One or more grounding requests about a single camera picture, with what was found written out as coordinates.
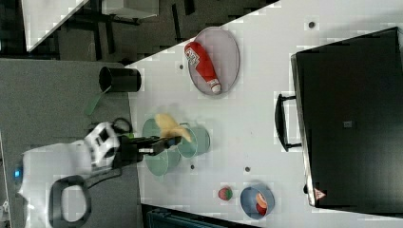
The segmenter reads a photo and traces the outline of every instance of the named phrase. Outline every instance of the green cup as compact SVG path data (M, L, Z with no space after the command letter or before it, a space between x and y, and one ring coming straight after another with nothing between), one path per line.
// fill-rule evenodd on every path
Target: green cup
M160 136L160 128L154 119L149 119L143 126L143 137ZM152 174L157 177L163 177L166 173L175 168L181 154L178 149L167 149L163 153L156 156L144 155L145 163Z
M178 144L178 150L185 158L193 158L204 154L210 147L210 136L207 130L201 126L190 126L189 123L181 123L181 125L189 132L192 142L182 139Z

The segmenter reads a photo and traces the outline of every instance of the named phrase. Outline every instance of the black cup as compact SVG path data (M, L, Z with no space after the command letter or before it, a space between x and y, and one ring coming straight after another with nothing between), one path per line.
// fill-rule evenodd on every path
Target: black cup
M137 92L142 86L142 76L137 69L109 68L104 66L100 72L100 87L108 92Z

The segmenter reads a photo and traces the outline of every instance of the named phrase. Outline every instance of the red warning label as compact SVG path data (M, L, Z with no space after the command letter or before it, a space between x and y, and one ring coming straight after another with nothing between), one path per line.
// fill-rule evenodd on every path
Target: red warning label
M315 190L315 198L317 200L320 200L320 199L326 197L326 194L322 193L321 191L317 190L316 188L314 188L314 190Z

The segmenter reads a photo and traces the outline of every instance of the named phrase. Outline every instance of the briefcase handle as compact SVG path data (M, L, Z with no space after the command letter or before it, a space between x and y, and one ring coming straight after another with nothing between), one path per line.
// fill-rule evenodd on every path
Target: briefcase handle
M294 100L296 96L284 97L282 94L278 95L278 100L276 103L275 110L275 123L276 123L276 131L278 132L278 138L284 147L285 151L288 152L288 149L293 147L302 146L301 143L289 144L287 138L287 124L285 122L285 114L284 114L284 105L285 101Z

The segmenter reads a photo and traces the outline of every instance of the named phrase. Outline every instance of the chair leg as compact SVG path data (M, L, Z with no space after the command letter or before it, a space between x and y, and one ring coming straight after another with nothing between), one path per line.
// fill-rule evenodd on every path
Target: chair leg
M109 54L115 53L115 41L113 39L112 22L106 22L106 39Z
M103 14L84 14L84 15L74 15L74 19L77 21L86 21L86 22L108 22L110 21L110 16L109 15L103 15Z
M95 55L96 59L102 59L102 49L101 49L101 38L100 38L100 30L98 27L98 23L89 23L89 22L67 22L67 26L71 29L80 29L80 30L90 30L94 34L94 43L95 43Z
M115 23L121 23L125 25L131 25L131 26L139 26L142 22L139 18L132 18L130 19L125 19L125 18L119 18L116 15L111 15L112 16L112 22Z
M53 45L54 45L54 54L56 60L60 60L60 49L59 49L59 36L57 34L57 30L53 31Z
M98 23L93 23L94 26L94 43L95 43L95 56L97 61L102 59L101 38Z

